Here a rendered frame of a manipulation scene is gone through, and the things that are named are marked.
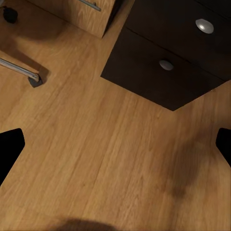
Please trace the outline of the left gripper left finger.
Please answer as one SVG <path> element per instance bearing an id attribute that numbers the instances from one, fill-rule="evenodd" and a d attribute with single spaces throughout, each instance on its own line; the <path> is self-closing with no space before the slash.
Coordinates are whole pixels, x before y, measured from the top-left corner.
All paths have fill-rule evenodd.
<path id="1" fill-rule="evenodd" d="M 0 186 L 25 147 L 21 128 L 0 133 Z"/>

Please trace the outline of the swivel chair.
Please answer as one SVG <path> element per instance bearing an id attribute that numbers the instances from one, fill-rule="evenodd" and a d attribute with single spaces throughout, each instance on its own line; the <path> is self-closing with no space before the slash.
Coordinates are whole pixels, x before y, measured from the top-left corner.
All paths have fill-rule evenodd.
<path id="1" fill-rule="evenodd" d="M 18 16 L 17 11 L 13 8 L 8 8 L 5 0 L 0 0 L 0 8 L 3 8 L 4 19 L 9 23 L 15 23 Z M 28 80 L 34 88 L 39 87 L 43 84 L 42 79 L 37 73 L 33 73 L 27 69 L 24 69 L 3 59 L 0 59 L 0 65 L 28 76 Z"/>

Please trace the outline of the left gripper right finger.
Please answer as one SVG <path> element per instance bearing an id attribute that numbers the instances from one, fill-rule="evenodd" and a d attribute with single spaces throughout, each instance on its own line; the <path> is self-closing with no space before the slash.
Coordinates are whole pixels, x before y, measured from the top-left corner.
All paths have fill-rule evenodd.
<path id="1" fill-rule="evenodd" d="M 231 167 L 231 130 L 219 128 L 216 146 Z"/>

